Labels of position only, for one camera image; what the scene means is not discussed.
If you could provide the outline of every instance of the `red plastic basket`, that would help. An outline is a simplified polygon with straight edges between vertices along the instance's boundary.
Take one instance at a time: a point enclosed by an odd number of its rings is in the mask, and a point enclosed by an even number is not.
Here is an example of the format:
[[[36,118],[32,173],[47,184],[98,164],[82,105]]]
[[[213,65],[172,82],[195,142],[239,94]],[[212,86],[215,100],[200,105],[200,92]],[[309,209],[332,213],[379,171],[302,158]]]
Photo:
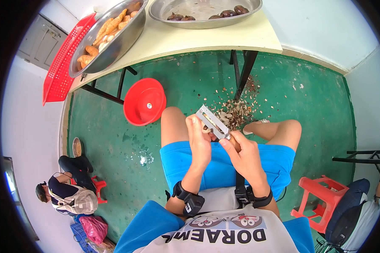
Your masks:
[[[96,23],[95,13],[84,17],[73,28],[56,54],[48,70],[42,89],[42,106],[46,102],[64,101],[74,78],[69,76],[69,64],[83,37]]]

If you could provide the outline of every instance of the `red plastic stool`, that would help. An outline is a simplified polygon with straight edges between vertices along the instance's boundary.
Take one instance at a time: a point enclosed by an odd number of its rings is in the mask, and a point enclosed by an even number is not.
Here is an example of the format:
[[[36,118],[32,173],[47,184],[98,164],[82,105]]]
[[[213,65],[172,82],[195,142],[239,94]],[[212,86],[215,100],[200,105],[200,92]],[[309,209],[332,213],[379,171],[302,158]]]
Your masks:
[[[97,180],[95,180],[96,178],[97,178],[97,176],[92,177],[91,181],[93,182],[94,186],[96,187],[97,201],[99,204],[107,203],[107,200],[102,200],[100,197],[100,190],[103,187],[106,187],[107,183],[104,180],[103,181],[97,181]],[[71,179],[71,185],[76,185],[76,181],[74,179]]]
[[[328,185],[328,187],[319,184],[320,182],[324,182]],[[304,176],[300,178],[298,185],[304,189],[304,195],[298,211],[294,209],[291,210],[291,215],[297,218],[306,217],[303,215],[303,211],[305,205],[307,204],[308,194],[311,193],[315,195],[324,201],[325,206],[318,204],[317,207],[313,210],[315,215],[307,217],[309,219],[309,226],[320,233],[325,233],[328,222],[334,213],[336,205],[339,203],[340,199],[349,188],[326,177],[325,175],[322,175],[321,178],[314,180],[311,180]],[[322,217],[319,223],[312,220],[318,216]]]

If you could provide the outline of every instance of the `blue shorts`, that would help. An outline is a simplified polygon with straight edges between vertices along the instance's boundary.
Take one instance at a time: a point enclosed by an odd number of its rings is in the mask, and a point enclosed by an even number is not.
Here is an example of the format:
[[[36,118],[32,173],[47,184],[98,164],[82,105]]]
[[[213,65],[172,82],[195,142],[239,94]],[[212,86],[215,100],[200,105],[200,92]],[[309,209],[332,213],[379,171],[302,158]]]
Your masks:
[[[211,148],[211,162],[204,171],[200,191],[235,186],[235,168],[232,166],[227,152],[219,143],[211,143]],[[295,152],[293,149],[282,145],[258,144],[258,148],[267,181],[274,199],[277,200],[283,188],[291,182],[290,171]],[[172,194],[174,185],[183,179],[192,161],[189,142],[179,141],[164,146],[160,149],[160,158]]]

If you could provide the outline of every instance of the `pink plastic bag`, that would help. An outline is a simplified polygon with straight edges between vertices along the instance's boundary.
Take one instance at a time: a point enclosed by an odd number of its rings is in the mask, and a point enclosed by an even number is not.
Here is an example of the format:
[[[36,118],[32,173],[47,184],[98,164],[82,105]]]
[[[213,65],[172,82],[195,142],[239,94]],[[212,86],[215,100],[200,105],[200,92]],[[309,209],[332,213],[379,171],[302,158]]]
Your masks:
[[[79,221],[89,240],[96,244],[103,242],[109,226],[100,216],[82,216]]]

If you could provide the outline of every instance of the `gray door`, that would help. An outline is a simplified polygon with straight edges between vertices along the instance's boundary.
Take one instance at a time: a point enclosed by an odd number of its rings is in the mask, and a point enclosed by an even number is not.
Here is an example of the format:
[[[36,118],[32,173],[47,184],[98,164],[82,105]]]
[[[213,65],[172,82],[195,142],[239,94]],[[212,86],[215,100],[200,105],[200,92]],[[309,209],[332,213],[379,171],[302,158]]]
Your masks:
[[[49,70],[67,34],[38,15],[25,34],[17,55],[38,67]]]

